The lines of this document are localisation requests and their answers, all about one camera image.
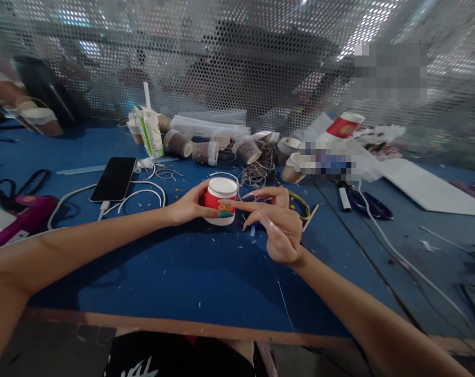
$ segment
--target phone screen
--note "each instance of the phone screen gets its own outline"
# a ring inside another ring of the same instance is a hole
[[[123,200],[126,197],[136,161],[134,157],[112,157],[91,195],[91,201]]]

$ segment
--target white foam board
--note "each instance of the white foam board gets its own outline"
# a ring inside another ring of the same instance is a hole
[[[381,172],[425,210],[475,216],[475,198],[413,162],[387,160]]]

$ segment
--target blue tabletop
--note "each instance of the blue tabletop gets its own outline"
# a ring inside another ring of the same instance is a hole
[[[53,172],[106,164],[112,156],[145,158],[143,147],[116,123],[87,119],[64,138],[49,139],[25,130],[3,131],[1,136],[19,139],[0,142],[0,179],[23,184],[37,169]],[[177,181],[153,178],[167,195],[167,204],[215,171],[238,174],[238,162],[217,167],[200,166],[191,160],[177,161],[173,168],[183,174]],[[101,172],[51,177],[39,195],[64,194],[96,183]],[[149,172],[134,174],[144,180]],[[129,191],[148,188],[131,184]],[[333,268],[405,317],[359,246],[347,234],[334,212],[308,179],[287,186],[307,201],[320,204],[303,235],[307,249]],[[70,198],[57,213],[53,226],[64,227],[95,221],[99,203],[92,190]],[[134,196],[124,206],[133,214],[158,208],[151,193]],[[113,211],[110,216],[118,216]],[[266,234],[257,229],[241,231],[242,216],[226,227],[212,227],[203,219],[177,228],[166,228],[115,250],[80,268],[35,295],[30,306],[102,314],[198,321],[232,327],[301,332],[348,337],[349,333],[314,292],[289,268],[267,255]],[[283,303],[280,284],[287,310]]]
[[[462,181],[466,185],[472,185],[475,181],[475,171],[440,165],[420,166],[447,181]],[[416,273],[398,263],[389,263],[393,258],[391,251],[388,251],[389,247],[370,219],[356,211],[342,211],[334,183],[315,183],[425,332],[445,337],[472,338],[464,320],[444,298]],[[394,220],[378,222],[393,246],[444,291],[475,325],[475,315],[460,289],[461,283],[475,284],[475,258],[420,228],[423,226],[474,251],[475,216],[428,212],[385,178],[372,183],[363,182],[361,190],[370,193],[393,212]],[[431,253],[420,241],[428,241],[431,246],[441,248],[442,251]]]

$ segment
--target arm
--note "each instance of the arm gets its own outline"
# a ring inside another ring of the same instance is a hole
[[[196,217],[217,218],[198,205],[208,181],[178,202],[130,216],[58,229],[0,250],[0,356],[32,295],[79,267],[158,229]]]
[[[290,265],[292,269],[325,302],[385,375],[471,376],[448,353],[391,309],[306,249],[301,255]]]
[[[309,253],[300,244],[296,212],[265,203],[229,204],[251,212],[245,227],[256,221],[264,225],[270,257],[305,280],[385,375],[471,376],[426,335]]]

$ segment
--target wrist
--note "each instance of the wrist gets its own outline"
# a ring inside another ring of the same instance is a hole
[[[288,266],[293,270],[304,268],[308,263],[308,258],[311,256],[311,253],[300,244],[295,249],[298,253],[298,257],[294,262],[288,264]]]
[[[155,219],[160,220],[163,224],[162,228],[177,226],[174,211],[170,208],[172,205],[168,205],[163,208],[155,209],[150,211],[151,215],[155,217]]]

